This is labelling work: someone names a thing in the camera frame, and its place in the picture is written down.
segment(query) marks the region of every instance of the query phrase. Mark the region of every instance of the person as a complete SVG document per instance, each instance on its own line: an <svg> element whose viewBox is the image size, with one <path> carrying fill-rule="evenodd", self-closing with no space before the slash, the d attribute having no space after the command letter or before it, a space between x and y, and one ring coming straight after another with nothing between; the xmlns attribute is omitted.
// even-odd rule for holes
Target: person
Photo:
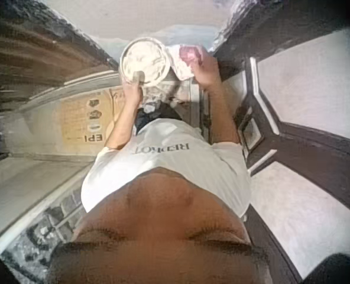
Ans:
<svg viewBox="0 0 350 284"><path fill-rule="evenodd" d="M87 214L53 252L48 283L272 283L240 219L249 176L217 60L204 51L189 64L209 95L213 144L175 118L132 135L142 92L123 83L124 108L83 182Z"/></svg>

